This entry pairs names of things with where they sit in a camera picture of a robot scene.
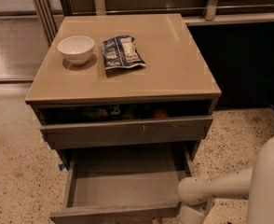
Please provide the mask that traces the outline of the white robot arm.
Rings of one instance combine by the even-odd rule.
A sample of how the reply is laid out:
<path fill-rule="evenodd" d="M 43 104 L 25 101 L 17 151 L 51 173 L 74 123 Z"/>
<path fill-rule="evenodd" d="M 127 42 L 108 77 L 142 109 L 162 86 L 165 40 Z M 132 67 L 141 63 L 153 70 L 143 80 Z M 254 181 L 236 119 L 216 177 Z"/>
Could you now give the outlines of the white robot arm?
<path fill-rule="evenodd" d="M 179 224 L 203 224 L 211 200 L 248 200 L 247 224 L 274 224 L 274 137 L 260 148 L 252 167 L 215 178 L 187 177 L 179 182 Z"/>

